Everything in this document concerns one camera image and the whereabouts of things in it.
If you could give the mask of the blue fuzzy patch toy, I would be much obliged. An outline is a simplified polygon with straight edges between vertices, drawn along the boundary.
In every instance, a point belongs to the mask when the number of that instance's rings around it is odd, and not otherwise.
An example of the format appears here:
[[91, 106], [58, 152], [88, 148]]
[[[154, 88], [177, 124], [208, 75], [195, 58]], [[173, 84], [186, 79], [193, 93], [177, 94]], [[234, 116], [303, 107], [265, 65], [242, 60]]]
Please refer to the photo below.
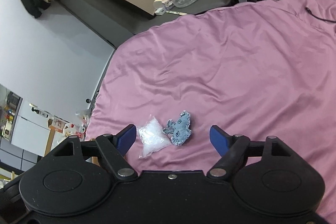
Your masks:
[[181, 112], [177, 120], [168, 120], [163, 133], [167, 135], [175, 146], [183, 145], [191, 136], [191, 115], [187, 111]]

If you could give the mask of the clear plastic bead bag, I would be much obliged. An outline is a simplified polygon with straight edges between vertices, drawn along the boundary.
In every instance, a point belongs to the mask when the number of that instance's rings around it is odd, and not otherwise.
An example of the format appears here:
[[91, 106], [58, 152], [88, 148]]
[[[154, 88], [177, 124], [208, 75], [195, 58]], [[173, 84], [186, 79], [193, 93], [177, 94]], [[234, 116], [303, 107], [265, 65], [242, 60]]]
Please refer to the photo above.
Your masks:
[[142, 151], [139, 154], [140, 159], [145, 159], [152, 153], [171, 145], [169, 137], [163, 133], [163, 127], [153, 115], [149, 117], [143, 126], [137, 129], [137, 135], [142, 143]]

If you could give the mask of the pink bed sheet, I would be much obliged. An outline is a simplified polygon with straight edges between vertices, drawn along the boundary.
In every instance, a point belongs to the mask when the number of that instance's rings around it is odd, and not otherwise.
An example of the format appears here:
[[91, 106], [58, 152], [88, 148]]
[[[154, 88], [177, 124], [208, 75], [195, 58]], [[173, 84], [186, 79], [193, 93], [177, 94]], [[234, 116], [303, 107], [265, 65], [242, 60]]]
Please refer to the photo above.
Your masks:
[[191, 115], [190, 139], [140, 159], [136, 171], [203, 170], [219, 160], [212, 125], [252, 140], [275, 135], [323, 177], [318, 213], [335, 223], [335, 0], [265, 0], [185, 15], [114, 53], [87, 140], [150, 117]]

